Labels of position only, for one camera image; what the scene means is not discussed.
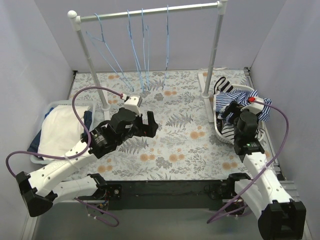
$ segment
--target white cloth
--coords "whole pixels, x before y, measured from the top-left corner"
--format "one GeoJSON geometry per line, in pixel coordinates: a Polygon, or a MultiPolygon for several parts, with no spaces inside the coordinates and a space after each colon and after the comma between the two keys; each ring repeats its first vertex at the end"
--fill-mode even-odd
{"type": "MultiPolygon", "coordinates": [[[[84,121],[89,106],[76,106],[76,112],[84,121]]],[[[64,156],[81,139],[84,128],[76,118],[70,105],[58,105],[42,123],[38,153],[52,156],[64,156]]]]}

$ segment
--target navy blue cloth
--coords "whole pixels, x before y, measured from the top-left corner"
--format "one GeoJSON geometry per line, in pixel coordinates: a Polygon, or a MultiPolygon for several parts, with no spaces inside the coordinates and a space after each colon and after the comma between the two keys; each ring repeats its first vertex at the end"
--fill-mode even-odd
{"type": "MultiPolygon", "coordinates": [[[[53,109],[54,109],[54,107],[52,107],[50,109],[50,111],[44,115],[44,119],[46,119],[46,117],[49,115],[49,113],[53,109]]],[[[84,125],[86,126],[87,129],[90,128],[91,123],[92,123],[92,112],[91,111],[85,111],[84,112],[83,123],[84,123],[84,125]]],[[[40,137],[41,137],[41,130],[38,132],[38,134],[34,137],[33,141],[31,142],[29,148],[27,149],[28,152],[33,152],[33,153],[37,153],[38,152],[38,148],[39,148],[39,144],[40,144],[40,137]]]]}

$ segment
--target wall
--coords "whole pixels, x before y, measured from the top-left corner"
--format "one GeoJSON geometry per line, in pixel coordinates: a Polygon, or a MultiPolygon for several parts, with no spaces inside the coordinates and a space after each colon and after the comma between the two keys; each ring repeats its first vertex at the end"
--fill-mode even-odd
{"type": "MultiPolygon", "coordinates": [[[[27,209],[6,156],[26,150],[44,107],[66,99],[72,71],[33,0],[0,0],[0,239],[20,239],[27,209]]],[[[30,171],[26,155],[12,157],[13,171],[30,171]]]]}
{"type": "MultiPolygon", "coordinates": [[[[289,118],[279,161],[306,205],[313,239],[320,239],[319,26],[320,1],[286,1],[251,68],[254,86],[289,118]]],[[[268,129],[277,149],[285,132],[283,118],[273,113],[268,129]]]]}
{"type": "MultiPolygon", "coordinates": [[[[214,2],[210,0],[35,0],[65,59],[73,70],[88,72],[76,34],[67,12],[75,10],[81,16],[125,12],[141,8],[161,8],[214,2]]],[[[229,0],[223,20],[215,66],[230,69],[250,67],[277,18],[285,0],[229,0]]],[[[169,15],[169,69],[207,68],[214,38],[217,9],[175,12],[169,15]]],[[[166,15],[145,16],[150,28],[150,69],[166,66],[166,15]]],[[[127,33],[127,18],[103,22],[107,41],[118,62],[126,71],[136,70],[127,33]]],[[[100,36],[98,22],[85,23],[85,30],[100,36]]],[[[132,35],[142,63],[141,18],[131,19],[132,35]]],[[[112,71],[85,36],[93,63],[98,71],[112,71]]]]}

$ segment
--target white laundry basket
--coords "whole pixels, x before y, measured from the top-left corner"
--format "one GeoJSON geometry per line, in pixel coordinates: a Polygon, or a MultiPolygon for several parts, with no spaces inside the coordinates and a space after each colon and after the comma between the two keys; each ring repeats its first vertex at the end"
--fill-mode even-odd
{"type": "MultiPolygon", "coordinates": [[[[76,106],[89,106],[88,111],[92,112],[92,122],[91,122],[91,125],[90,125],[90,128],[89,128],[89,131],[91,131],[93,129],[93,126],[94,126],[94,119],[95,119],[95,111],[96,111],[97,102],[96,101],[92,101],[92,100],[75,100],[74,104],[76,106]]],[[[47,114],[50,111],[51,108],[55,108],[55,107],[57,107],[59,105],[71,106],[72,105],[72,99],[51,102],[48,106],[46,106],[45,111],[42,114],[43,120],[45,119],[45,114],[47,114]]],[[[38,126],[37,133],[41,130],[41,128],[42,128],[42,122],[38,126]]],[[[42,165],[47,165],[47,164],[51,163],[52,161],[54,161],[54,160],[42,160],[42,159],[39,159],[38,157],[33,156],[33,155],[30,155],[30,160],[34,164],[42,164],[42,165]]]]}
{"type": "MultiPolygon", "coordinates": [[[[246,85],[239,85],[239,84],[232,84],[233,89],[240,89],[240,90],[249,90],[249,91],[254,91],[252,87],[246,86],[246,85]]],[[[218,131],[217,127],[217,115],[216,115],[216,94],[213,96],[213,117],[214,117],[214,129],[215,129],[215,135],[216,137],[223,143],[226,144],[234,144],[233,140],[230,140],[224,136],[218,131]]],[[[259,126],[258,128],[260,129],[266,129],[266,124],[264,121],[259,121],[259,126]]],[[[259,142],[265,137],[266,131],[264,131],[261,135],[260,138],[258,139],[259,142]]]]}

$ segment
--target floral pattern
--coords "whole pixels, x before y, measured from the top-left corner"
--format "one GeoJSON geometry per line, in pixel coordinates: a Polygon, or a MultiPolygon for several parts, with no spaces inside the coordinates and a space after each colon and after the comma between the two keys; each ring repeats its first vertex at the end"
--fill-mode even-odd
{"type": "MultiPolygon", "coordinates": [[[[84,178],[93,173],[100,173],[107,181],[222,180],[231,173],[246,172],[233,146],[219,141],[215,136],[214,125],[207,120],[200,98],[199,72],[204,76],[207,74],[205,70],[168,71],[164,89],[164,72],[150,72],[150,88],[148,90],[145,84],[144,93],[140,89],[136,72],[125,73],[134,87],[133,93],[114,73],[98,73],[100,82],[105,82],[107,87],[127,95],[141,95],[143,101],[140,110],[144,116],[147,111],[153,111],[159,129],[154,138],[128,139],[116,151],[81,168],[69,180],[84,178]]],[[[214,82],[221,76],[233,84],[247,84],[242,70],[215,70],[210,92],[214,82]]],[[[91,75],[77,73],[70,98],[88,86],[94,86],[91,75]]],[[[97,101],[93,124],[96,127],[104,120],[97,91],[87,90],[78,98],[97,101]]],[[[108,94],[108,102],[111,104],[111,115],[123,106],[123,101],[112,94],[108,94]]],[[[268,159],[271,158],[268,140],[263,140],[262,145],[268,159]]]]}

